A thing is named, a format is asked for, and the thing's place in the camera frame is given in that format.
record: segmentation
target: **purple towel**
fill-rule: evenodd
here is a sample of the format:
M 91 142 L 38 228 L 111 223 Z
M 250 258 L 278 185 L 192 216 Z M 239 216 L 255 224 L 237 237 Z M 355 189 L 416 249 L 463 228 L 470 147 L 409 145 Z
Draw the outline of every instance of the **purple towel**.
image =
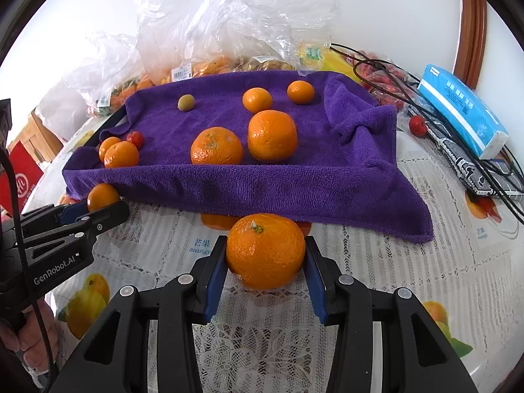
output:
M 136 167 L 104 169 L 95 148 L 81 147 L 63 174 L 73 198 L 98 183 L 111 183 L 125 197 L 200 213 L 276 213 L 293 220 L 366 227 L 422 243 L 433 238 L 428 207 L 396 166 L 396 112 L 377 102 L 348 77 L 317 72 L 306 80 L 315 99 L 296 105 L 288 85 L 296 72 L 214 75 L 141 90 L 127 103 L 128 121 L 108 131 L 145 136 Z M 273 108 L 290 114 L 299 148 L 284 164 L 260 164 L 246 145 L 251 112 L 242 94 L 263 87 Z M 177 109 L 195 96 L 190 112 Z M 244 145 L 241 165 L 192 165 L 190 147 L 204 129 L 233 131 Z

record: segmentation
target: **black cable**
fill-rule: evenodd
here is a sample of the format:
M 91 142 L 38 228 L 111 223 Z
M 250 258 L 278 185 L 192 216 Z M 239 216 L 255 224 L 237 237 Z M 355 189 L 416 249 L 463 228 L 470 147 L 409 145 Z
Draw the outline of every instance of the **black cable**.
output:
M 51 350 L 49 336 L 47 335 L 46 325 L 44 324 L 44 318 L 42 317 L 42 312 L 40 311 L 40 307 L 38 306 L 38 297 L 36 297 L 35 295 L 35 290 L 33 289 L 31 278 L 29 277 L 27 256 L 26 256 L 26 250 L 24 247 L 24 235 L 22 232 L 22 222 L 20 220 L 20 209 L 18 208 L 18 199 L 17 199 L 18 197 L 16 193 L 17 187 L 16 187 L 15 170 L 13 169 L 11 165 L 11 161 L 9 160 L 9 156 L 7 155 L 7 152 L 5 149 L 0 149 L 0 163 L 2 164 L 2 166 L 5 169 L 5 172 L 7 173 L 7 179 L 9 181 L 12 218 L 13 218 L 13 222 L 15 226 L 16 244 L 18 247 L 18 253 L 20 254 L 20 263 L 22 264 L 22 273 L 24 275 L 24 280 L 26 282 L 26 288 L 27 288 L 27 293 L 29 295 L 29 300 L 33 307 L 33 311 L 35 312 L 36 320 L 38 322 L 38 327 L 40 328 L 42 339 L 44 340 L 44 347 L 46 349 L 47 364 L 48 364 L 48 369 L 49 369 L 49 378 L 48 378 L 47 386 L 43 393 L 48 393 L 48 391 L 51 389 L 51 386 L 54 380 L 56 379 L 56 375 L 57 375 L 56 368 L 54 367 L 53 352 Z
M 504 153 L 502 155 L 503 156 L 506 155 L 507 165 L 508 165 L 510 171 L 509 171 L 509 173 L 503 173 L 499 168 L 494 166 L 493 163 L 491 163 L 491 161 L 479 160 L 479 158 L 472 152 L 472 150 L 464 142 L 464 140 L 458 134 L 458 132 L 454 129 L 454 127 L 449 123 L 449 121 L 446 119 L 446 117 L 442 116 L 437 110 L 428 111 L 426 108 L 424 108 L 424 107 L 420 106 L 419 104 L 415 103 L 415 101 L 408 95 L 407 91 L 405 91 L 404 87 L 407 87 L 410 90 L 412 90 L 418 96 L 422 97 L 431 107 L 433 107 L 433 105 L 430 102 L 428 102 L 428 100 L 424 96 L 420 95 L 418 90 L 413 89 L 409 84 L 407 84 L 406 82 L 403 82 L 400 78 L 396 77 L 391 72 L 389 72 L 389 70 L 386 68 L 386 65 L 392 65 L 392 66 L 394 66 L 394 67 L 396 67 L 398 69 L 403 70 L 401 67 L 399 67 L 398 65 L 396 65 L 396 64 L 394 64 L 394 63 L 392 63 L 390 61 L 385 61 L 385 60 L 380 60 L 380 59 L 370 59 L 364 53 L 356 51 L 353 48 L 350 48 L 350 47 L 347 47 L 347 46 L 343 46 L 341 44 L 332 44 L 332 45 L 333 46 L 337 46 L 337 47 L 342 47 L 342 48 L 345 48 L 345 49 L 349 49 L 350 51 L 353 51 L 353 52 L 359 54 L 360 56 L 362 56 L 363 59 L 360 60 L 357 57 L 348 55 L 347 53 L 344 53 L 344 52 L 342 52 L 340 50 L 337 50 L 337 49 L 331 47 L 331 49 L 333 51 L 335 51 L 336 53 L 341 54 L 342 56 L 349 57 L 352 61 L 355 62 L 353 64 L 353 71 L 354 71 L 356 77 L 359 78 L 362 82 L 368 84 L 370 87 L 372 87 L 372 88 L 374 88 L 376 90 L 381 91 L 382 93 L 390 95 L 390 96 L 392 96 L 392 97 L 394 97 L 396 99 L 399 99 L 402 102 L 405 102 L 405 103 L 410 104 L 411 106 L 417 108 L 419 110 L 419 112 L 421 112 L 421 114 L 425 117 L 425 119 L 434 128 L 436 128 L 436 130 L 441 132 L 441 134 L 444 135 L 444 137 L 447 137 L 450 140 L 453 140 L 458 146 L 460 146 L 464 150 L 466 155 L 470 158 L 472 163 L 479 170 L 479 173 L 482 176 L 484 176 L 484 178 L 486 179 L 488 184 L 494 190 L 495 194 L 504 202 L 504 204 L 508 207 L 508 209 L 511 211 L 511 213 L 517 218 L 517 220 L 520 221 L 521 223 L 524 223 L 524 212 L 522 211 L 522 208 L 519 208 L 517 203 L 514 200 L 512 200 L 506 194 L 506 192 L 501 188 L 501 186 L 498 183 L 498 181 L 490 173 L 490 171 L 492 171 L 493 173 L 496 173 L 496 174 L 499 174 L 500 176 L 503 176 L 505 178 L 505 180 L 508 183 L 510 183 L 517 191 L 520 191 L 521 193 L 524 193 L 524 191 L 522 189 L 522 186 L 521 187 L 516 186 L 515 183 L 509 178 L 510 175 L 514 174 L 517 177 L 517 179 L 520 181 L 521 185 L 524 185 L 524 177 L 522 176 L 522 169 L 520 167 L 520 164 L 518 163 L 518 161 L 516 160 L 514 155 L 511 153 L 511 151 L 507 147 L 504 147 L 504 149 L 503 149 Z M 398 94 L 395 94 L 395 93 L 392 93 L 392 92 L 390 92 L 388 90 L 385 90 L 383 87 L 378 86 L 377 84 L 374 84 L 374 83 L 370 82 L 366 78 L 363 78 L 362 75 L 360 75 L 357 72 L 357 68 L 360 65 L 362 65 L 362 64 L 369 65 L 369 66 L 373 67 L 375 70 L 380 70 L 380 71 L 384 72 L 391 79 L 391 81 L 394 84 L 397 85 L 399 90 L 404 94 L 405 98 L 403 96 L 399 96 Z M 403 70 L 403 71 L 406 72 L 411 78 L 415 79 L 418 83 L 420 83 L 420 80 L 418 78 L 416 78 L 414 75 L 412 75 L 411 73 L 409 73 L 409 72 L 407 72 L 405 70 Z M 443 130 L 438 124 L 436 124 L 433 121 L 433 118 L 437 119 L 441 123 L 442 127 L 445 128 L 445 130 Z M 509 156 L 507 155 L 507 153 L 505 151 L 508 151 L 511 154 L 512 159 L 509 158 Z M 515 163 L 517 164 L 518 170 L 514 166 L 513 161 L 515 161 Z

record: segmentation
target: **tissue package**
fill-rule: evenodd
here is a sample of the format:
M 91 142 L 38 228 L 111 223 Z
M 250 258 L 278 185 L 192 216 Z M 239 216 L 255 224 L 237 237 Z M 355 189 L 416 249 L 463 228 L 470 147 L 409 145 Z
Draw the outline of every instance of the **tissue package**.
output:
M 445 69 L 428 65 L 418 89 L 446 117 L 479 159 L 497 156 L 508 140 L 508 132 L 462 81 Z

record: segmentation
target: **red berry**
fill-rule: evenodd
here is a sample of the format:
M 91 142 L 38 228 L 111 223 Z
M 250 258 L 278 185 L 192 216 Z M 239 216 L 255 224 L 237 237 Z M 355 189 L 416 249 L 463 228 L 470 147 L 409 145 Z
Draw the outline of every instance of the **red berry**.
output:
M 132 131 L 126 136 L 126 140 L 136 146 L 136 149 L 140 149 L 143 145 L 143 134 L 140 131 Z
M 414 136 L 424 137 L 428 132 L 428 127 L 425 124 L 424 118 L 420 115 L 413 115 L 409 120 L 409 131 Z

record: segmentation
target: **red bag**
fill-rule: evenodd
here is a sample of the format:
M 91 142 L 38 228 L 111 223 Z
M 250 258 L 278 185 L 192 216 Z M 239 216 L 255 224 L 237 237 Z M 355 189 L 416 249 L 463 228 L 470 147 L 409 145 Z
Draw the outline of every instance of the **red bag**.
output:
M 31 155 L 29 155 L 21 142 L 18 142 L 15 147 L 12 148 L 9 159 L 15 170 L 18 207 L 21 212 L 44 172 L 35 161 L 33 161 L 33 158 L 31 158 Z M 0 176 L 0 204 L 12 215 L 9 181 L 5 171 L 2 173 L 2 176 Z

